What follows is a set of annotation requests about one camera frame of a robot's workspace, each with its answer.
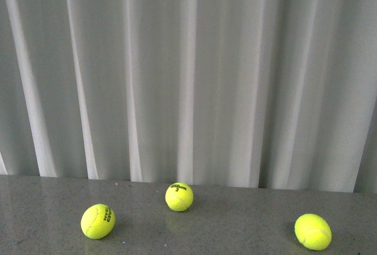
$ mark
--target tennis ball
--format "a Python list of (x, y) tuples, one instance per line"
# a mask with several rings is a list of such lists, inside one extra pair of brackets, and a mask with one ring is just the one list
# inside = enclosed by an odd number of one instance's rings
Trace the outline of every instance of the tennis ball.
[(101, 239), (108, 235), (115, 224), (113, 210), (104, 204), (90, 207), (81, 218), (82, 232), (90, 239)]
[(166, 191), (165, 201), (176, 212), (187, 210), (194, 200), (194, 193), (186, 183), (174, 183)]
[(302, 245), (311, 250), (323, 250), (331, 242), (331, 229), (318, 215), (304, 214), (296, 220), (295, 233)]

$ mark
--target tennis ball seam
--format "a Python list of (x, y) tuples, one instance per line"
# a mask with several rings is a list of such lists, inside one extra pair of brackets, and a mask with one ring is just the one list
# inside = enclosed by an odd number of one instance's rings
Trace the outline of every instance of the tennis ball seam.
[(176, 199), (178, 199), (179, 201), (181, 201), (183, 203), (183, 205), (185, 206), (186, 209), (188, 209), (187, 205), (186, 205), (186, 202), (184, 200), (182, 200), (181, 198), (179, 197), (176, 197)]
[(85, 232), (85, 235), (86, 235), (86, 236), (88, 236), (88, 232), (89, 232), (90, 228), (92, 227), (92, 225), (94, 224), (94, 222), (95, 222), (95, 220), (97, 219), (98, 215), (100, 214), (100, 211), (99, 211), (98, 207), (96, 207), (95, 209), (96, 209), (96, 211), (97, 211), (97, 215), (95, 215), (95, 217), (94, 217), (92, 223), (91, 223), (90, 226), (87, 228), (87, 231)]
[(312, 233), (314, 231), (320, 231), (321, 233), (325, 234), (328, 237), (328, 240), (331, 240), (331, 236), (330, 236), (329, 233), (326, 232), (326, 230), (323, 230), (322, 228), (315, 228), (314, 230), (308, 231), (308, 233)]

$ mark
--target head logo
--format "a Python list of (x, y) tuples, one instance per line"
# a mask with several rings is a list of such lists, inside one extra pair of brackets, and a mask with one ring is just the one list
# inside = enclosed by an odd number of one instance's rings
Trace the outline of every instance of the head logo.
[(108, 223), (110, 222), (111, 219), (111, 209), (109, 206), (106, 206), (105, 208), (105, 216), (104, 216), (104, 221), (107, 221)]

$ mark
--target table surface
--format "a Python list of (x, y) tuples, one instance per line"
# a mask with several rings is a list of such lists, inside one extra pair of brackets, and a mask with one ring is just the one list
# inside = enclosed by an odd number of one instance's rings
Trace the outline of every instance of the table surface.
[[(165, 203), (168, 184), (0, 176), (0, 254), (350, 254), (377, 253), (377, 195), (192, 186), (185, 212)], [(112, 232), (84, 236), (97, 203), (115, 212)], [(321, 215), (333, 233), (324, 251), (297, 240), (295, 220)]]

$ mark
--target white curtain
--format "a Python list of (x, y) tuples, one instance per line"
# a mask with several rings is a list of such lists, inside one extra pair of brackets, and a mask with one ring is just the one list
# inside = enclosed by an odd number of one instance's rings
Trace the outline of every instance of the white curtain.
[(377, 192), (377, 0), (0, 0), (0, 173)]

